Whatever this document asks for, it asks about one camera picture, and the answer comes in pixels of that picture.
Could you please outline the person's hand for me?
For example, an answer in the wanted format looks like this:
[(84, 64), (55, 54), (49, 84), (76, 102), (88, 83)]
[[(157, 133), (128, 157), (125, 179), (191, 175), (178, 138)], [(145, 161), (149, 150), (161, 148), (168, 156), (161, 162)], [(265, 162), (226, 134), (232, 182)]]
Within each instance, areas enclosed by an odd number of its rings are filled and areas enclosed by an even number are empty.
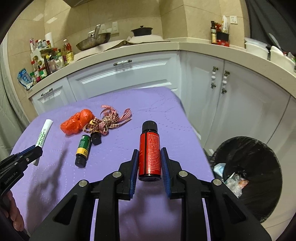
[(4, 214), (5, 214), (6, 218), (8, 218), (8, 217), (11, 218), (11, 220), (13, 221), (13, 226), (14, 226), (15, 230), (21, 232), (24, 230), (25, 224), (24, 224), (23, 217), (20, 213), (20, 210), (16, 206), (16, 201), (15, 201), (11, 191), (9, 191), (6, 194), (6, 198), (10, 201), (10, 210), (9, 210), (9, 212), (4, 210)]

